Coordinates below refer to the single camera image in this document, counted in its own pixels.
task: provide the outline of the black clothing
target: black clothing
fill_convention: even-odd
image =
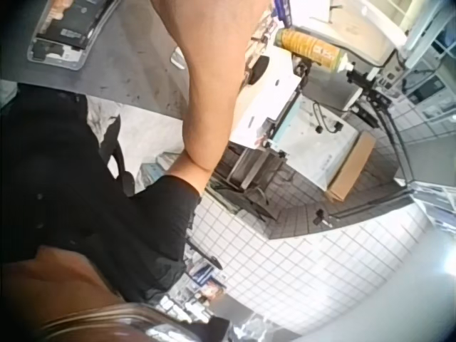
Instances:
[[[155,303],[184,271],[200,196],[173,176],[125,196],[86,116],[85,96],[29,86],[1,116],[2,262],[79,252],[125,300]]]

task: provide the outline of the brown box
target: brown box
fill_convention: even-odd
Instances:
[[[346,161],[326,190],[326,195],[330,199],[344,201],[361,171],[363,171],[374,146],[375,138],[367,132],[362,132]]]

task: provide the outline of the gray surface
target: gray surface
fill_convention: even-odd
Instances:
[[[122,0],[79,71],[27,60],[47,0],[22,1],[1,33],[1,78],[97,96],[180,118],[188,74],[170,62],[176,44],[148,0]]]
[[[415,180],[456,187],[456,135],[407,145],[407,151]],[[407,167],[405,173],[412,179]],[[400,170],[396,177],[403,179]]]

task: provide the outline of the blurry object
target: blurry object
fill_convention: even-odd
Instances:
[[[187,69],[187,62],[185,61],[184,54],[182,53],[182,50],[179,46],[176,47],[176,49],[172,53],[170,61],[180,70]]]
[[[264,74],[266,68],[269,65],[269,57],[268,56],[260,56],[258,61],[255,63],[252,71],[250,71],[249,80],[247,83],[249,85],[254,85]]]
[[[0,108],[3,108],[17,94],[17,83],[0,80]]]
[[[330,21],[331,2],[334,1],[290,0],[293,25],[301,26],[311,19],[328,23]]]
[[[215,278],[210,277],[206,284],[201,288],[201,294],[207,299],[210,303],[214,301],[219,296],[224,294],[225,286],[217,281]]]
[[[273,32],[276,30],[277,21],[271,16],[272,6],[263,13],[261,19],[258,23],[258,26],[255,29],[255,32],[252,34],[250,41],[247,45],[245,53],[245,72],[244,72],[244,82],[242,83],[241,88],[243,88],[250,79],[250,73],[252,72],[253,67],[259,60],[260,56],[266,50],[266,47],[269,44],[269,40]]]
[[[52,20],[61,20],[63,12],[73,4],[74,0],[51,0],[51,10],[49,11],[40,33],[45,33]]]
[[[290,27],[292,24],[291,6],[289,0],[274,0],[277,16],[284,23],[285,27]]]
[[[267,318],[253,313],[241,326],[233,326],[229,332],[229,341],[233,342],[261,342],[266,334],[275,331],[277,327]]]
[[[281,48],[307,57],[330,71],[353,70],[346,53],[308,34],[283,28],[277,32],[275,43]]]
[[[119,3],[120,0],[53,0],[36,27],[28,59],[79,70]]]

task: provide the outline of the gray countertop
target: gray countertop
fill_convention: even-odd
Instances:
[[[4,80],[59,88],[181,118],[188,73],[170,62],[176,43],[148,0],[122,0],[79,71],[30,62],[27,49],[48,0],[22,1],[1,33]]]

